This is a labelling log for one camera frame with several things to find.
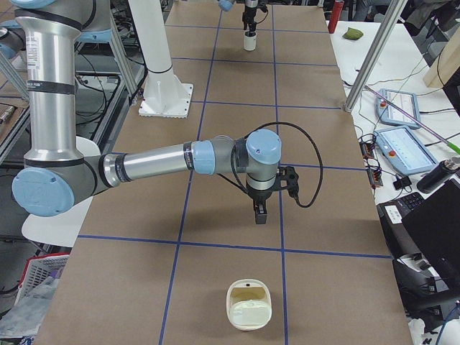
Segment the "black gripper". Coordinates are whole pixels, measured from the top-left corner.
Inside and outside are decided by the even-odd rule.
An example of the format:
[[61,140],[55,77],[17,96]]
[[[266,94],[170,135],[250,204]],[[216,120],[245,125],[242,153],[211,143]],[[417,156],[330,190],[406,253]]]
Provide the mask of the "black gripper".
[[256,7],[244,7],[244,12],[242,14],[242,20],[244,23],[244,31],[247,31],[248,26],[249,26],[249,34],[250,35],[256,35],[256,22],[255,22],[255,16],[257,13],[257,8]]
[[266,200],[270,197],[270,189],[257,190],[250,188],[250,198],[254,206],[254,219],[257,225],[267,223]]

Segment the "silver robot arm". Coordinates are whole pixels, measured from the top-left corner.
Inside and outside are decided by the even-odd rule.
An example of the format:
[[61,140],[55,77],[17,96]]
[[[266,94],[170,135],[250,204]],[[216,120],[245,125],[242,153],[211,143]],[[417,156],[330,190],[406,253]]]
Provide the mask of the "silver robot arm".
[[[225,12],[229,12],[235,3],[235,0],[218,0],[218,6]],[[242,13],[241,20],[243,22],[245,35],[248,37],[253,37],[256,35],[257,22],[255,17],[257,14],[258,5],[258,0],[244,1],[244,11]]]
[[266,201],[276,189],[281,140],[258,129],[247,137],[218,136],[135,154],[85,156],[76,147],[75,53],[79,37],[111,36],[108,1],[16,1],[25,33],[31,148],[12,183],[16,202],[36,216],[69,211],[122,183],[192,170],[244,173],[255,221],[267,219]]

